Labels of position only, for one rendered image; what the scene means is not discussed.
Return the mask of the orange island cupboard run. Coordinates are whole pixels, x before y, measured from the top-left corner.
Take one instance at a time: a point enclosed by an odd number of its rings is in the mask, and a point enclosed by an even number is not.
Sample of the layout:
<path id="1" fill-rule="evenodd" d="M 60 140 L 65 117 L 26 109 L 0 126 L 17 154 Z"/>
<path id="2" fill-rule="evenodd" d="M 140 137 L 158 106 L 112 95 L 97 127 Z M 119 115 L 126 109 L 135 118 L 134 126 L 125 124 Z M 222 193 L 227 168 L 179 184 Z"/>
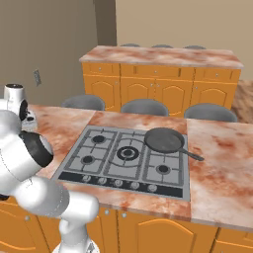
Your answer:
<path id="1" fill-rule="evenodd" d="M 135 99 L 163 103 L 172 117 L 199 103 L 230 108 L 243 64 L 230 50 L 98 45 L 80 58 L 85 92 L 118 112 Z"/>

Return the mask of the grey wall socket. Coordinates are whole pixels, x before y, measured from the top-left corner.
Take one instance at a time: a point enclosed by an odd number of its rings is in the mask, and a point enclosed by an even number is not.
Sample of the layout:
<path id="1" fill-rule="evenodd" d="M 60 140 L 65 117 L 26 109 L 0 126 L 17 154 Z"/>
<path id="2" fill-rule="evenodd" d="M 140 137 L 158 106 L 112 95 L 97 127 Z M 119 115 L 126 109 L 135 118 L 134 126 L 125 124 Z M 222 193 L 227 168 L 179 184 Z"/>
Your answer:
<path id="1" fill-rule="evenodd" d="M 36 85 L 37 86 L 41 85 L 42 80 L 41 80 L 40 72 L 38 69 L 34 71 L 34 77 L 35 77 Z"/>

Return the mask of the grey gas hob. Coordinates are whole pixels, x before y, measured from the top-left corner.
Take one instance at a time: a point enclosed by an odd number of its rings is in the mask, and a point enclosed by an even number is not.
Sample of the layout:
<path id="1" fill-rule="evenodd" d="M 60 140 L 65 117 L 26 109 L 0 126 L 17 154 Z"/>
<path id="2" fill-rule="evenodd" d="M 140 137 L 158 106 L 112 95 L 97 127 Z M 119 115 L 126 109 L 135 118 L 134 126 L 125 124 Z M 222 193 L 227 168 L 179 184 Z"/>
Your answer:
<path id="1" fill-rule="evenodd" d="M 86 126 L 52 178 L 188 201 L 188 156 L 153 151 L 145 145 L 144 136 L 145 132 L 140 129 Z M 91 180 L 83 182 L 84 175 L 91 176 Z M 100 178 L 106 178 L 106 184 L 99 184 Z M 123 184 L 116 187 L 116 180 L 122 180 Z M 130 187 L 132 182 L 139 183 L 138 189 Z M 149 185 L 156 185 L 157 191 L 149 192 Z"/>

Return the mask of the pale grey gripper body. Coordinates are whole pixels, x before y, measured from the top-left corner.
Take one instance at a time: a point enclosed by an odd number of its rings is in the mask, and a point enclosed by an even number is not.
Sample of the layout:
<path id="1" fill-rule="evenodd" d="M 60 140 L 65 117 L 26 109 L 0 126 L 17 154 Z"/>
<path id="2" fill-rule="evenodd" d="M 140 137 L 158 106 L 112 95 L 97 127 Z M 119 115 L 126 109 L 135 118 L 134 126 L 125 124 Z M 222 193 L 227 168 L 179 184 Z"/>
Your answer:
<path id="1" fill-rule="evenodd" d="M 24 122 L 24 123 L 22 123 L 22 130 L 36 131 L 37 129 L 38 129 L 38 124 L 36 122 Z"/>

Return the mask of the orange cupboard door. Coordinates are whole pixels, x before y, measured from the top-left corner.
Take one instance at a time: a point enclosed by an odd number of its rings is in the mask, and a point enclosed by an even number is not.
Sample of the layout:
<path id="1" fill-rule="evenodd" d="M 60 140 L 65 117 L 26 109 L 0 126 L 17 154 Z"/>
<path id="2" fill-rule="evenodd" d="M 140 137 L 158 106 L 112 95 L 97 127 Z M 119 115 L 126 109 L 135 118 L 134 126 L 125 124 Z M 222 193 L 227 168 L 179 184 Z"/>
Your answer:
<path id="1" fill-rule="evenodd" d="M 46 243 L 52 251 L 60 242 L 57 218 L 39 217 Z M 87 224 L 87 231 L 91 239 L 98 245 L 101 253 L 119 253 L 117 212 L 100 208 L 97 217 Z"/>
<path id="2" fill-rule="evenodd" d="M 211 253 L 253 253 L 253 232 L 220 228 Z"/>
<path id="3" fill-rule="evenodd" d="M 118 225 L 121 253 L 211 253 L 217 232 L 214 226 L 126 211 L 118 211 Z"/>
<path id="4" fill-rule="evenodd" d="M 0 195 L 0 251 L 48 253 L 38 218 L 19 207 L 12 197 Z"/>

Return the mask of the black frying pan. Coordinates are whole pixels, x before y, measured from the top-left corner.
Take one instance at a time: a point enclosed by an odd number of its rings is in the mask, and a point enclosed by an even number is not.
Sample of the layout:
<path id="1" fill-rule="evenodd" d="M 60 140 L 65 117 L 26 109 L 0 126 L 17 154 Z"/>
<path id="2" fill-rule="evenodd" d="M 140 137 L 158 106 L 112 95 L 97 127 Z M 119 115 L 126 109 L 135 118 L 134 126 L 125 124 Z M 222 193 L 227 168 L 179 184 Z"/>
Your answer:
<path id="1" fill-rule="evenodd" d="M 159 153 L 182 152 L 193 159 L 204 161 L 200 155 L 191 153 L 184 148 L 185 139 L 182 134 L 168 127 L 150 129 L 144 136 L 144 143 L 153 151 Z"/>

